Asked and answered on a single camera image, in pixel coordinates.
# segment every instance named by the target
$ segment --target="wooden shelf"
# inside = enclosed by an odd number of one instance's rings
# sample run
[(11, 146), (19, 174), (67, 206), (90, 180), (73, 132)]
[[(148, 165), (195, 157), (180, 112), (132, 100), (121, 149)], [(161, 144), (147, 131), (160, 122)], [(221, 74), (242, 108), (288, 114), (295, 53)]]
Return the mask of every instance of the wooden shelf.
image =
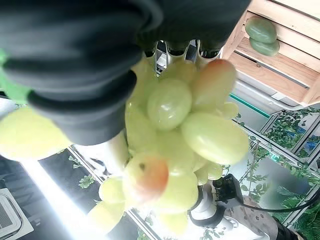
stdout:
[[(320, 103), (320, 1), (303, 3), (252, 0), (226, 42), (222, 58), (238, 72), (306, 107)], [(276, 56), (262, 55), (251, 47), (245, 25), (252, 17), (275, 25), (280, 43)]]

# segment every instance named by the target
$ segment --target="grape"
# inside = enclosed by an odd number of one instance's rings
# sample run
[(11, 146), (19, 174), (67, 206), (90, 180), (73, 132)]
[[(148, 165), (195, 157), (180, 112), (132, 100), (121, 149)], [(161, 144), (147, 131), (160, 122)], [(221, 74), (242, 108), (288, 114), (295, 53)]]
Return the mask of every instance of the grape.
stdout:
[(97, 230), (103, 234), (107, 234), (120, 222), (124, 212), (124, 203), (110, 204), (101, 201), (91, 209), (87, 217)]
[(167, 161), (170, 173), (192, 173), (195, 164), (194, 152), (179, 131), (160, 132), (158, 148)]
[(176, 128), (191, 110), (192, 97), (189, 87), (182, 81), (168, 78), (159, 83), (150, 95), (147, 113), (159, 130)]
[(0, 121), (0, 155), (16, 161), (41, 160), (71, 145), (52, 121), (19, 108)]
[(222, 177), (222, 167), (220, 164), (217, 164), (215, 162), (210, 162), (207, 165), (208, 170), (208, 178), (210, 180), (218, 180)]
[(188, 227), (187, 212), (178, 214), (157, 213), (157, 219), (169, 232), (175, 236), (183, 235)]
[(170, 175), (167, 187), (154, 204), (156, 212), (165, 214), (184, 213), (198, 199), (198, 180), (194, 173)]
[(156, 130), (134, 101), (126, 105), (125, 128), (128, 147), (133, 155), (157, 150)]
[(227, 60), (208, 63), (191, 83), (192, 109), (220, 108), (234, 87), (236, 73), (235, 67)]
[(194, 153), (194, 166), (193, 166), (193, 172), (201, 169), (202, 167), (204, 167), (207, 163), (209, 163), (209, 161), (207, 159), (204, 159), (202, 156), (200, 156), (199, 154)]
[(196, 65), (189, 60), (180, 60), (167, 66), (161, 72), (158, 80), (161, 82), (164, 79), (178, 79), (186, 84), (191, 83), (197, 73)]
[(233, 102), (225, 102), (221, 108), (223, 117), (225, 119), (233, 119), (239, 113), (239, 107)]
[(168, 182), (168, 166), (163, 157), (138, 153), (124, 169), (123, 192), (134, 201), (127, 204), (143, 204), (158, 199)]
[(27, 104), (27, 97), (31, 88), (8, 80), (1, 70), (0, 86), (11, 100), (14, 100), (17, 104)]
[(235, 164), (248, 152), (248, 136), (231, 120), (209, 113), (190, 114), (181, 132), (197, 154), (218, 164)]
[(199, 170), (195, 171), (194, 174), (198, 179), (198, 185), (205, 185), (208, 182), (208, 166), (204, 165)]
[(157, 87), (158, 79), (156, 72), (152, 69), (146, 57), (143, 57), (136, 65), (132, 67), (136, 75), (136, 85), (131, 98), (141, 104), (146, 105), (150, 94)]
[(99, 188), (99, 197), (109, 204), (124, 203), (125, 195), (122, 187), (122, 178), (109, 177)]
[(272, 44), (277, 40), (277, 29), (273, 23), (263, 17), (251, 17), (246, 21), (245, 31), (250, 38), (261, 43)]

